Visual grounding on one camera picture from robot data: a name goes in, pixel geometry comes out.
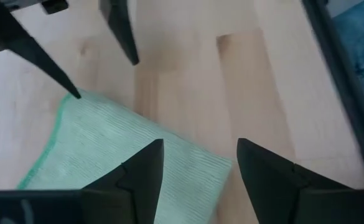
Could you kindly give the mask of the black aluminium table frame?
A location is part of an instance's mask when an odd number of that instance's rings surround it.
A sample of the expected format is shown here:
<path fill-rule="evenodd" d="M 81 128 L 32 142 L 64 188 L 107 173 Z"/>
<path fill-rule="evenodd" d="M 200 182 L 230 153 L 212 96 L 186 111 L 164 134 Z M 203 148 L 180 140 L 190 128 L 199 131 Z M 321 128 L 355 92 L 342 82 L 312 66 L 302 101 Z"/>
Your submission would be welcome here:
<path fill-rule="evenodd" d="M 327 10 L 329 0 L 301 0 L 364 160 L 364 92 Z"/>

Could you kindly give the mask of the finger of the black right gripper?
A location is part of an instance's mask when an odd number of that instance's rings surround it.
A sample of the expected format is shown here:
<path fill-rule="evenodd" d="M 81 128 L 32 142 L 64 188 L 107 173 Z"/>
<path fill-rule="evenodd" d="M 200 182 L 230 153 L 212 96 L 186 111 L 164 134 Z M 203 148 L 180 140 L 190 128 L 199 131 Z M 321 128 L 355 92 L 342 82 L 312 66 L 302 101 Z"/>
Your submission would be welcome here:
<path fill-rule="evenodd" d="M 100 0 L 99 4 L 100 11 L 123 52 L 132 65 L 137 65 L 139 56 L 129 19 L 128 0 Z"/>
<path fill-rule="evenodd" d="M 49 54 L 26 31 L 0 0 L 0 52 L 10 50 L 53 78 L 75 98 L 81 98 L 67 74 L 52 60 Z"/>

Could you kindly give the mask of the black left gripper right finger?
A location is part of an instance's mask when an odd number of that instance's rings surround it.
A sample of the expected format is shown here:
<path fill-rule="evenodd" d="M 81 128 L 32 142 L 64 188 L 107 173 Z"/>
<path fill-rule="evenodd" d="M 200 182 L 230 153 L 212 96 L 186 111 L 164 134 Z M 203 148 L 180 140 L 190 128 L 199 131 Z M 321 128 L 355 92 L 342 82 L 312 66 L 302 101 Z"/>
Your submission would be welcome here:
<path fill-rule="evenodd" d="M 259 224 L 364 224 L 357 190 L 240 138 L 237 159 Z"/>

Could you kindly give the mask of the pale green microfiber towel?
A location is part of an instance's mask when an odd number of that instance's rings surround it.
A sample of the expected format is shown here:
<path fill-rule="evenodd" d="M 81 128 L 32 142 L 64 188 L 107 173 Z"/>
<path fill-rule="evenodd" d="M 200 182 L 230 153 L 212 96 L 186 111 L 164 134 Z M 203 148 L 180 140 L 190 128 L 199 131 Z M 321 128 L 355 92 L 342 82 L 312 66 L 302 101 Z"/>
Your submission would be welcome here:
<path fill-rule="evenodd" d="M 232 162 L 90 92 L 65 95 L 43 153 L 18 189 L 76 189 L 107 174 L 155 139 L 164 176 L 155 224 L 209 224 Z"/>

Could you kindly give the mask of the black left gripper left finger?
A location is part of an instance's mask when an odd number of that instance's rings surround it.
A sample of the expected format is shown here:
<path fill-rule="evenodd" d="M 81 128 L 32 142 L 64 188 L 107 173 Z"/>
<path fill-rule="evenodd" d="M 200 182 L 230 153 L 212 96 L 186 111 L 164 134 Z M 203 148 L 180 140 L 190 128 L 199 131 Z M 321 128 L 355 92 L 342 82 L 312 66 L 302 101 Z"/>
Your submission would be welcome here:
<path fill-rule="evenodd" d="M 156 139 L 82 189 L 0 190 L 0 224 L 154 224 L 163 169 Z"/>

